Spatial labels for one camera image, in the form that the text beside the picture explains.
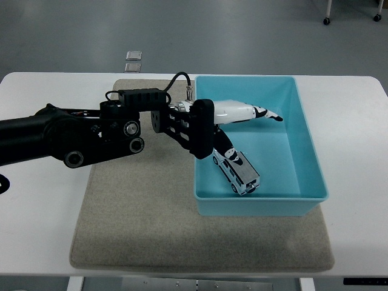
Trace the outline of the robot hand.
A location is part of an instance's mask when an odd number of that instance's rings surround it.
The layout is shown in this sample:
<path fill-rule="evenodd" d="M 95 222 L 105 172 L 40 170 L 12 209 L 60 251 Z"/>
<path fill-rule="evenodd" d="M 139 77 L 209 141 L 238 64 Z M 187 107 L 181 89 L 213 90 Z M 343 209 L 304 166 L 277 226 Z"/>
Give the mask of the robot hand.
<path fill-rule="evenodd" d="M 219 127 L 221 124 L 245 122 L 255 118 L 269 118 L 282 121 L 283 118 L 276 113 L 260 106 L 246 104 L 234 100 L 214 101 L 214 126 L 213 145 L 211 152 L 215 149 L 223 158 L 241 166 L 242 159 L 238 156 L 232 142 Z"/>

